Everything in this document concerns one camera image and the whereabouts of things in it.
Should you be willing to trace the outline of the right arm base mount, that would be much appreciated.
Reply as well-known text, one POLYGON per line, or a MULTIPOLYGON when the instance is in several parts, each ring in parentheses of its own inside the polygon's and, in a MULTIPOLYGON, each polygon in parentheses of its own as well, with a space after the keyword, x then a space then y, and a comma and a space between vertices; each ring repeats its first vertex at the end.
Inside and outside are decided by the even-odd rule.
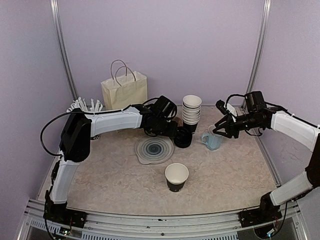
POLYGON ((275 221, 282 218, 282 213, 279 209, 271 211, 263 211, 260 208, 250 210, 244 209, 239 214, 239 220, 242 228, 260 225, 275 221))

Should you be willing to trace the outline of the black paper coffee cup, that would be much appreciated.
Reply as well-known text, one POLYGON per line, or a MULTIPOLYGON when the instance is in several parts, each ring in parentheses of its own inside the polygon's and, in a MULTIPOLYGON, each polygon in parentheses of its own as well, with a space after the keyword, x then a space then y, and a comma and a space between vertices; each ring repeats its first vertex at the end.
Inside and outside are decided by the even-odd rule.
POLYGON ((171 192, 179 192, 189 177, 188 168, 181 163, 168 165, 164 172, 167 187, 171 192))

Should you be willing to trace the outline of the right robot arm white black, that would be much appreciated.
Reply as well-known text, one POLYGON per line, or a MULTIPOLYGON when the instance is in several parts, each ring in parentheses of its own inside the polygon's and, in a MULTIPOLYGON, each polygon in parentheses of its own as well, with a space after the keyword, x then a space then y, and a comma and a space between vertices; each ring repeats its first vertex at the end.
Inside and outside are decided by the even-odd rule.
POLYGON ((260 137, 264 130, 272 130, 276 135, 284 135, 288 142, 285 144, 284 140, 277 139, 269 142, 271 145, 280 144, 277 147, 279 156, 306 164, 292 179, 261 197, 255 216, 260 222, 266 222, 280 205, 302 198, 320 186, 320 127, 297 117, 281 105, 265 101, 261 91, 252 91, 241 97, 246 106, 243 114, 238 114, 228 100, 216 102, 215 106, 223 117, 214 124, 212 132, 237 139, 241 131, 257 130, 260 137))

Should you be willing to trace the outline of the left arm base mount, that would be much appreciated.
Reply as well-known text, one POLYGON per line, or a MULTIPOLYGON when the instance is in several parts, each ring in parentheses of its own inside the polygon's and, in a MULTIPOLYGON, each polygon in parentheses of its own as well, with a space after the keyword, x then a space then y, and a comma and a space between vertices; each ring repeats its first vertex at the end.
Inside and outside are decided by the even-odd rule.
POLYGON ((84 228, 87 213, 72 209, 50 209, 45 210, 43 218, 54 223, 63 224, 66 226, 84 228))

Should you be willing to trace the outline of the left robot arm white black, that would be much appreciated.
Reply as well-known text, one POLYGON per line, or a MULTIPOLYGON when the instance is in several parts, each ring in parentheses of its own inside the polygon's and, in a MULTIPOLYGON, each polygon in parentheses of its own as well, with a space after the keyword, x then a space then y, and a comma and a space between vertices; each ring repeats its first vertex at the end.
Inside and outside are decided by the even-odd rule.
POLYGON ((63 223, 70 218, 67 199, 73 176, 90 154, 91 139, 108 132, 142 129, 149 136, 174 138, 178 124, 173 121, 178 110, 165 96, 125 108, 86 112, 75 108, 64 113, 68 117, 60 135, 59 158, 51 173, 51 186, 46 191, 45 210, 63 223))

